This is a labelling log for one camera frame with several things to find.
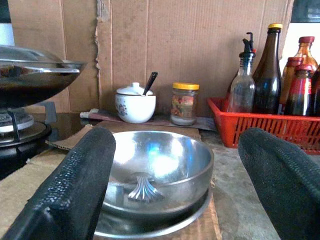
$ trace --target red bottle cap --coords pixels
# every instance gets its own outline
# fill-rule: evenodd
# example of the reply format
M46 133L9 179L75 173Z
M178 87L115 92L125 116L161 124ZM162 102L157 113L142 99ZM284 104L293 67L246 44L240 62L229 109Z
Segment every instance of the red bottle cap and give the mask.
M315 41L314 36L302 36L299 38L299 43L313 43Z
M300 70L308 70L312 71L312 66L309 64L300 64L294 68L295 71L300 71Z
M293 57L288 57L288 61L286 62L287 67L295 67L297 65L300 65L303 61L303 57L300 56L293 56Z

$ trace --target concrete countertop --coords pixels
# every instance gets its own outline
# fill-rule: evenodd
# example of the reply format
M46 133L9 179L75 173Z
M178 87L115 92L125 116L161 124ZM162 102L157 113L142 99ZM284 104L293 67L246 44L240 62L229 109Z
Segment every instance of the concrete countertop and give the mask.
M214 152L213 196L223 240L279 240L238 149L225 147L216 131L200 130Z

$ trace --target jar label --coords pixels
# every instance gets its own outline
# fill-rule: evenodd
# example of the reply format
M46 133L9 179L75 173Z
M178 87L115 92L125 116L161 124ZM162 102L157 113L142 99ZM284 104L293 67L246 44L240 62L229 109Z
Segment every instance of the jar label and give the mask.
M178 117L193 117L196 108L194 96L172 96L171 114Z
M311 94L311 81L309 79L294 79L291 83L290 94Z

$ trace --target spoon handle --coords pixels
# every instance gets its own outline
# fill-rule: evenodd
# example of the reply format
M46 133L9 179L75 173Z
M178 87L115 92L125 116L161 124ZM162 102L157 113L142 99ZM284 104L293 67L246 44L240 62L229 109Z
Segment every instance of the spoon handle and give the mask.
M149 89L151 88L152 84L154 83L156 77L158 75L157 71L153 71L149 77L149 80L144 88L143 94L142 95L146 95L147 92L149 91Z

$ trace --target yellow jar lid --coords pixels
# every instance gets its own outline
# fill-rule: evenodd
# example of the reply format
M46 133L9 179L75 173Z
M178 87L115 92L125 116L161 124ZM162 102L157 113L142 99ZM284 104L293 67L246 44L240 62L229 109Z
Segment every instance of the yellow jar lid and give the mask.
M174 82L172 84L174 89L183 89L183 90L198 90L199 84L195 83L186 83L186 82Z
M268 26L268 29L272 29L272 28L279 28L282 29L283 25L281 23L271 23Z

